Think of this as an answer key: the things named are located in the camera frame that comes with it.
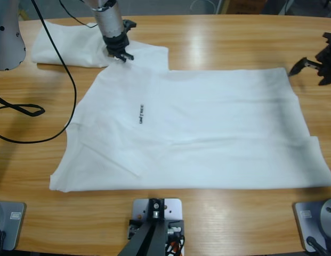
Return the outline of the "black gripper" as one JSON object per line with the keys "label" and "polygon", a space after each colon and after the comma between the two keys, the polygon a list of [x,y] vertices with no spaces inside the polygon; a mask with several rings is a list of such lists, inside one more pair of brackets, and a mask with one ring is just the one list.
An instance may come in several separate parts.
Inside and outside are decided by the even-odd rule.
{"label": "black gripper", "polygon": [[119,36],[107,37],[103,36],[107,50],[112,57],[122,62],[126,60],[134,60],[134,56],[126,52],[126,47],[130,44],[127,31],[123,31]]}
{"label": "black gripper", "polygon": [[302,69],[307,67],[318,70],[317,75],[322,77],[322,80],[318,84],[319,86],[331,84],[331,43],[320,51],[315,58],[321,64],[308,60],[304,57],[293,65],[292,69],[288,73],[288,76],[295,76],[299,74]]}

